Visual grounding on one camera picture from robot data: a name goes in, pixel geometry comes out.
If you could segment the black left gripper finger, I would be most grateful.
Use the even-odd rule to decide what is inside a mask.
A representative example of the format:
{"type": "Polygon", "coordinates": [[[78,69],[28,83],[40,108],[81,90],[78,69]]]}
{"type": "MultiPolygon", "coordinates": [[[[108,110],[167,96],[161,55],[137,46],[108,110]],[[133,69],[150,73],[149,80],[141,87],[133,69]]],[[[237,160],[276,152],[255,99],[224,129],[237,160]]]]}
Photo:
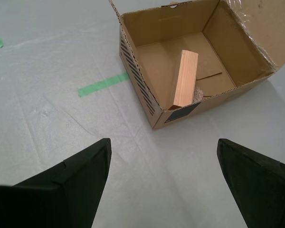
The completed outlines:
{"type": "Polygon", "coordinates": [[[217,156],[247,227],[285,228],[285,164],[228,139],[217,156]]]}
{"type": "Polygon", "coordinates": [[[0,185],[0,228],[90,228],[111,162],[103,138],[13,186],[0,185]]]}

